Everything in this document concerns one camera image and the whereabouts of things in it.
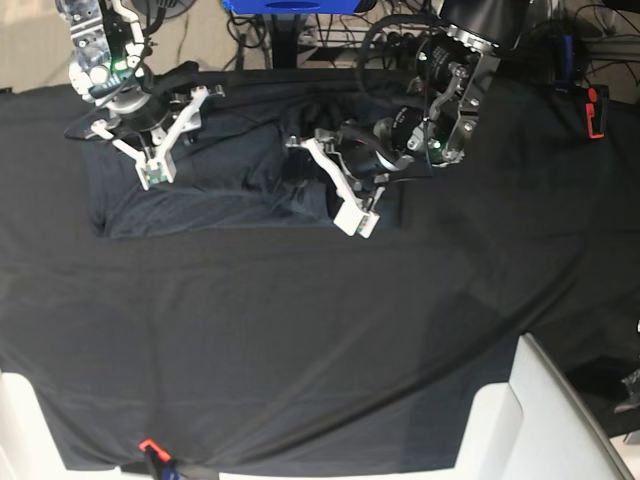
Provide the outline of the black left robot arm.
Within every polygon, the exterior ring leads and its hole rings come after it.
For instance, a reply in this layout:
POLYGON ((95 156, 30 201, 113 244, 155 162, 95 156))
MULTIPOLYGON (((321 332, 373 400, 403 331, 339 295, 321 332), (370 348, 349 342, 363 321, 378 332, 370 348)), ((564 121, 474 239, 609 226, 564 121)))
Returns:
POLYGON ((500 55, 517 45, 528 8, 526 1, 445 1, 370 28, 358 52, 356 83, 373 104, 391 108, 391 116, 316 129, 288 143, 307 151, 328 178, 338 200, 333 223, 343 233, 371 236, 380 220, 377 204, 401 172, 418 165, 431 176, 464 159, 500 55), (415 76, 406 94, 378 97, 366 85, 369 47, 383 28, 403 24, 426 29, 414 56, 415 76))

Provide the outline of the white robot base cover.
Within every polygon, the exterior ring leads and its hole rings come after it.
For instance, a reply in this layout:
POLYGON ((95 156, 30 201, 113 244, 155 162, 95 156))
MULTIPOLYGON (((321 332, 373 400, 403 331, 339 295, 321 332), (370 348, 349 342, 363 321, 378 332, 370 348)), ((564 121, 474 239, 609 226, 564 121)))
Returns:
POLYGON ((595 417, 530 334, 509 379, 475 395, 455 479, 606 480, 634 475, 595 417))

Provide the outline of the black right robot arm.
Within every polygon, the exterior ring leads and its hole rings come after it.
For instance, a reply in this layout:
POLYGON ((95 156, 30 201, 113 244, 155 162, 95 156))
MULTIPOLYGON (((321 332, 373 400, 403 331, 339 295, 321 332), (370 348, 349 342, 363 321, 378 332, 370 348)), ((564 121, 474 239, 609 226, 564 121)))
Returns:
POLYGON ((147 64, 152 37, 189 1, 59 1, 68 23, 71 86, 91 110, 64 130, 66 139, 102 142, 131 158, 144 189, 174 182, 172 150, 201 129, 201 109, 222 86, 196 85, 190 62, 156 76, 147 64))

